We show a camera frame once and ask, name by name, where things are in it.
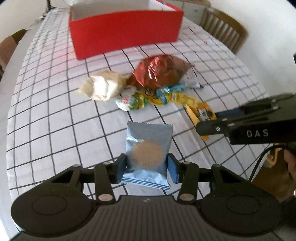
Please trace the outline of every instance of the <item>open cardboard box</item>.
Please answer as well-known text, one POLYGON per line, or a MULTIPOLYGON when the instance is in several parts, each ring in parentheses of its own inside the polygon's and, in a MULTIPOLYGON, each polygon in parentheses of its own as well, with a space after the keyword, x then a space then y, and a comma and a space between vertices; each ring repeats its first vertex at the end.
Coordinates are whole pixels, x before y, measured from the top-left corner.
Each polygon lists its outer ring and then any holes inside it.
POLYGON ((183 11, 156 0, 93 0, 70 10, 77 59, 139 45, 175 42, 183 11))

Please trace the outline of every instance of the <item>white tablecloth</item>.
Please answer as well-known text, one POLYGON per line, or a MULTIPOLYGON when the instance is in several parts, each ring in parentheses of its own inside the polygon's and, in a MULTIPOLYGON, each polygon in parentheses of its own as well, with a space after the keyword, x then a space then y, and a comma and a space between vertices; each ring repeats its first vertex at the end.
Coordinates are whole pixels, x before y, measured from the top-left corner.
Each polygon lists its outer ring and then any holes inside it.
MULTIPOLYGON (((203 142, 180 105, 149 105, 124 112, 114 99, 93 101, 75 92, 89 74, 101 69, 129 76, 141 59, 172 54, 195 65, 204 89, 186 93, 206 101, 215 112, 266 97, 264 87, 220 41, 184 18, 179 39, 173 43, 137 46, 78 61, 68 29, 68 11, 52 10, 37 31, 23 60, 8 116, 7 174, 11 197, 16 197, 73 164, 84 168, 114 161, 125 153, 127 121, 173 124, 170 148, 180 161, 202 168, 222 164, 248 178, 264 145, 232 146, 223 135, 203 142)), ((119 195, 174 195, 137 185, 113 185, 119 195)), ((198 198, 209 192, 200 183, 198 198)), ((84 193, 93 198, 94 184, 84 193)))

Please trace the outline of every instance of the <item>white lettering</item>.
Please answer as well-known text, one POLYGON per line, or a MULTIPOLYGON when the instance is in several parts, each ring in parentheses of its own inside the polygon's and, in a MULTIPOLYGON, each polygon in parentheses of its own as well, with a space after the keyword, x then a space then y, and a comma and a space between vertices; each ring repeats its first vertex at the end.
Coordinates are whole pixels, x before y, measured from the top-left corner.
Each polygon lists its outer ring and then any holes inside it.
POLYGON ((263 130, 263 136, 267 137, 268 136, 268 129, 263 130))
POLYGON ((252 137, 252 132, 250 130, 247 131, 247 136, 252 137))
POLYGON ((255 134, 255 137, 257 137, 257 136, 260 136, 260 133, 258 130, 256 130, 256 134, 255 134))

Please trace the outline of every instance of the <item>white wall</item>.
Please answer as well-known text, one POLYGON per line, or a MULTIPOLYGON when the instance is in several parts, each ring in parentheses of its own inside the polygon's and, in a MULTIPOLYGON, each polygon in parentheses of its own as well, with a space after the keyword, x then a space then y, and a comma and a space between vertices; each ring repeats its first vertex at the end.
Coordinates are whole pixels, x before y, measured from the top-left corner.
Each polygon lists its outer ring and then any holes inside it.
MULTIPOLYGON (((66 7, 64 0, 51 0, 54 7, 66 7)), ((29 27, 42 16, 46 0, 5 0, 0 5, 0 42, 7 36, 29 27)))
POLYGON ((210 0, 249 36, 237 56, 269 94, 296 92, 296 9, 286 0, 210 0))

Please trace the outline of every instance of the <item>red foil wrapper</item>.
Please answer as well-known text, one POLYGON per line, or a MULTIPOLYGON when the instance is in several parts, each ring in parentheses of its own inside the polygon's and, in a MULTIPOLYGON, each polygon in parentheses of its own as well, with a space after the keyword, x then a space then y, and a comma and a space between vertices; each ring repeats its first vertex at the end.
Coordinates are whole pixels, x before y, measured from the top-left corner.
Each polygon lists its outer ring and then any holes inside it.
POLYGON ((190 67, 190 63, 172 55, 152 56, 141 61, 127 85, 151 89, 176 85, 190 67))

